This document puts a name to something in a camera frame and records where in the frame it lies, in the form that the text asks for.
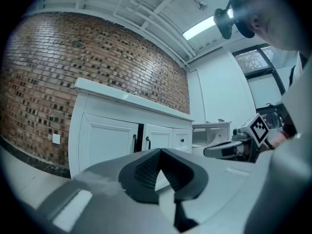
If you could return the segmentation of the white basin countertop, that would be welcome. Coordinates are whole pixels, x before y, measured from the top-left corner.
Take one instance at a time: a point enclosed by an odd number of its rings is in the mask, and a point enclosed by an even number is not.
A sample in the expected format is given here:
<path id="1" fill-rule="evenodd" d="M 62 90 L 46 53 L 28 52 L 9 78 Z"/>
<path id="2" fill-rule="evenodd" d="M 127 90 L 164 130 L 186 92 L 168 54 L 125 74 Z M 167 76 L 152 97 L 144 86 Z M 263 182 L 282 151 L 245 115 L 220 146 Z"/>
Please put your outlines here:
<path id="1" fill-rule="evenodd" d="M 141 98 L 134 94 L 124 92 L 119 89 L 112 88 L 94 81 L 84 78 L 78 78 L 75 82 L 74 89 L 78 93 L 86 93 L 103 99 L 112 100 L 118 103 L 138 107 L 155 113 L 164 114 L 170 117 L 175 117 L 187 121 L 193 121 L 190 115 L 182 113 L 170 107 L 159 103 Z"/>

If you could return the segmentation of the white large drawer front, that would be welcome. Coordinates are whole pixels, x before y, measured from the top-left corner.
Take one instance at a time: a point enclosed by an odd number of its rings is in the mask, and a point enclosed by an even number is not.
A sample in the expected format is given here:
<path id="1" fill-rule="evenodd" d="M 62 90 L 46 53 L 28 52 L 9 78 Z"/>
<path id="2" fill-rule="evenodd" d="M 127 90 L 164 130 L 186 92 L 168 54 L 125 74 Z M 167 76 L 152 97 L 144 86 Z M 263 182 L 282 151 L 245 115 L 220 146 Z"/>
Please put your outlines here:
<path id="1" fill-rule="evenodd" d="M 173 129 L 173 143 L 174 149 L 190 149 L 192 145 L 192 131 L 190 129 Z"/>

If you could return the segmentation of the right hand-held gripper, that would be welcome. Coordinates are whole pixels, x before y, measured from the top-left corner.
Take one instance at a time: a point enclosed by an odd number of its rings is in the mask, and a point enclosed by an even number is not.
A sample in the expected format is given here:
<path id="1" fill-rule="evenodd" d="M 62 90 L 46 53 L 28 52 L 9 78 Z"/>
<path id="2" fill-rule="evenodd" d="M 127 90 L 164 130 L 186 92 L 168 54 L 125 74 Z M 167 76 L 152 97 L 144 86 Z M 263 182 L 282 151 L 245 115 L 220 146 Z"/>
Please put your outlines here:
<path id="1" fill-rule="evenodd" d="M 268 134 L 267 124 L 261 115 L 257 113 L 233 130 L 233 141 L 206 147 L 203 154 L 209 158 L 234 158 L 236 161 L 255 162 L 261 153 L 261 146 L 264 143 L 271 146 L 268 142 Z"/>

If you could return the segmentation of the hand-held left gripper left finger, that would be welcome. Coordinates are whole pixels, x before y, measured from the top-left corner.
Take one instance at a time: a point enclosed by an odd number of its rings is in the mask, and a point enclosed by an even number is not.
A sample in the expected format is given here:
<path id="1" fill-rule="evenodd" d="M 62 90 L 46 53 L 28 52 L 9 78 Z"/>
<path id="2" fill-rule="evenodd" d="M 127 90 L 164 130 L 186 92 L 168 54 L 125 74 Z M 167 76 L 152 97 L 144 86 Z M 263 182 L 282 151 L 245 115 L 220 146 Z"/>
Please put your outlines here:
<path id="1" fill-rule="evenodd" d="M 160 153 L 95 164 L 52 192 L 38 210 L 60 234 L 177 234 L 155 191 Z"/>

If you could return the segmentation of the white ceiling pipe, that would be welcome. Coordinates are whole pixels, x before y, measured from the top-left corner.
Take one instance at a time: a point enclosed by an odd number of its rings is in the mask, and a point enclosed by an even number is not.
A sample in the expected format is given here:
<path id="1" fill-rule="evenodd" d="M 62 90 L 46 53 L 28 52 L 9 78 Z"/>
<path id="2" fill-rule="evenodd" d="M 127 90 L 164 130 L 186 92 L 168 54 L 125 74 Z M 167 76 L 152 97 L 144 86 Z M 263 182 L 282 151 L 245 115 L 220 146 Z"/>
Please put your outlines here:
<path id="1" fill-rule="evenodd" d="M 117 15 L 138 26 L 169 53 L 183 60 L 196 55 L 183 36 L 181 27 L 184 11 L 178 0 L 112 0 Z"/>

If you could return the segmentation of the ceiling light panel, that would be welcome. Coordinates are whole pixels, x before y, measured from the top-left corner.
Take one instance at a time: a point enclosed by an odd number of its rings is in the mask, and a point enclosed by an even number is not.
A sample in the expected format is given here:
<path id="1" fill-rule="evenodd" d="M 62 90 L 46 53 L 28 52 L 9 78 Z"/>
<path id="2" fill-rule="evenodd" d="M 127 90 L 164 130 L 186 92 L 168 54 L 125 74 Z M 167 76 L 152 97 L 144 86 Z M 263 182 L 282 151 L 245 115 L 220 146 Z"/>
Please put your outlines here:
<path id="1" fill-rule="evenodd" d="M 234 21 L 234 14 L 233 14 L 233 10 L 231 8 L 229 8 L 228 14 L 230 16 L 230 18 Z M 186 40 L 189 40 L 191 38 L 193 38 L 194 36 L 198 35 L 199 33 L 213 27 L 216 26 L 213 16 L 203 20 L 202 22 L 196 24 L 195 26 L 191 27 L 190 29 L 188 29 L 187 31 L 185 31 L 182 35 Z"/>

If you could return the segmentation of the person's right forearm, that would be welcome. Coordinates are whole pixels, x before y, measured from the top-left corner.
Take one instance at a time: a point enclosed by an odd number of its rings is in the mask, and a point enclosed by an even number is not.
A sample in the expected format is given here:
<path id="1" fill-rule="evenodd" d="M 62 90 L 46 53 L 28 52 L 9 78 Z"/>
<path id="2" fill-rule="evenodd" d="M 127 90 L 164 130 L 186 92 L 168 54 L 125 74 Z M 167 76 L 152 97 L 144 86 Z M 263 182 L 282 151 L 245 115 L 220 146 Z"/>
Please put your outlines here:
<path id="1" fill-rule="evenodd" d="M 274 137 L 269 140 L 269 143 L 274 147 L 277 148 L 280 144 L 285 142 L 288 139 L 289 135 L 284 132 L 283 130 L 276 133 Z"/>

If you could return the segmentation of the white closed cabinet panel door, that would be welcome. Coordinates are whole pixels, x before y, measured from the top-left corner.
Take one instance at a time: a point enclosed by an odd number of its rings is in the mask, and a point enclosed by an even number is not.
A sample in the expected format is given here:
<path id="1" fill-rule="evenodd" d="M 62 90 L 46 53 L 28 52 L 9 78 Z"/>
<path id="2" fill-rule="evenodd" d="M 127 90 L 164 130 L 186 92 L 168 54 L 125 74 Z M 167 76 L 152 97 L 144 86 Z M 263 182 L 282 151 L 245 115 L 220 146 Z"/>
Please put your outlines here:
<path id="1" fill-rule="evenodd" d="M 151 149 L 171 148 L 173 143 L 173 129 L 145 124 L 143 129 L 142 150 L 148 150 L 146 137 L 151 141 Z"/>

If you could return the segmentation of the person's white shirt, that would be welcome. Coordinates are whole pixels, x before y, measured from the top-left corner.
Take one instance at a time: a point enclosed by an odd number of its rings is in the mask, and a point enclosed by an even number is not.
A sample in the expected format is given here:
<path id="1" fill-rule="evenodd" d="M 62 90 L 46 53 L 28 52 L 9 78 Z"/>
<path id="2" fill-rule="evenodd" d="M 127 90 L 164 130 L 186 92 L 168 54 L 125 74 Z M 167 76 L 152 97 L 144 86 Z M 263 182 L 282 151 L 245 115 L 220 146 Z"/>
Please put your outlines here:
<path id="1" fill-rule="evenodd" d="M 308 153 L 312 149 L 312 57 L 306 63 L 303 73 L 282 97 L 297 136 L 285 141 L 278 150 L 294 155 Z"/>

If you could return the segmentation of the white vanity cabinet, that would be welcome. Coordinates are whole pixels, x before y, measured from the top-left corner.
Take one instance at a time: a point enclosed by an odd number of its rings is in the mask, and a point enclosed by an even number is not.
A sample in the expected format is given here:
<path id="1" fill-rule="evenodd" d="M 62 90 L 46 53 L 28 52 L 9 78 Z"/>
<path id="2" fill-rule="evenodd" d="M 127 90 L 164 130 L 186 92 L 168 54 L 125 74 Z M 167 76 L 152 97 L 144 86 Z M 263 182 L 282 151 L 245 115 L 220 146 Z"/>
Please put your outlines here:
<path id="1" fill-rule="evenodd" d="M 70 123 L 71 176 L 111 159 L 152 148 L 192 149 L 192 119 L 136 94 L 78 78 Z"/>

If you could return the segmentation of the black framed window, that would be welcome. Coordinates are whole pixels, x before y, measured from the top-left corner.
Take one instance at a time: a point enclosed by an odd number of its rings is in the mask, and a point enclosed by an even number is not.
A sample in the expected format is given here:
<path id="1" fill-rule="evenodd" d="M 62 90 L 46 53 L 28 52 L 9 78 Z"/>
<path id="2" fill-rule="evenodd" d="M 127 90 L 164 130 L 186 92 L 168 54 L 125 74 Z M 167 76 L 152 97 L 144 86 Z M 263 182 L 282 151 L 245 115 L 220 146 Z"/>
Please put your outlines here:
<path id="1" fill-rule="evenodd" d="M 277 69 L 284 67 L 287 52 L 268 44 L 260 44 L 233 52 L 233 56 L 246 79 L 272 75 L 280 93 L 285 93 L 286 89 Z"/>

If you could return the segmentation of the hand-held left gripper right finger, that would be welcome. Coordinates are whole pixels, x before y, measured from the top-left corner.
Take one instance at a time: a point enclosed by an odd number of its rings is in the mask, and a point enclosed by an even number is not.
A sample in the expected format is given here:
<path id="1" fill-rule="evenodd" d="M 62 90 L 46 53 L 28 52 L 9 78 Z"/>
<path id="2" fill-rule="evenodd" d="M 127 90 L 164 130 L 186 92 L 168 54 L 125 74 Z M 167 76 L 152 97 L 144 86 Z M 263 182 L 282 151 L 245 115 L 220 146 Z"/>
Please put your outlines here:
<path id="1" fill-rule="evenodd" d="M 161 232 L 243 232 L 255 193 L 247 195 L 254 164 L 162 149 L 161 170 L 174 189 L 173 216 Z"/>

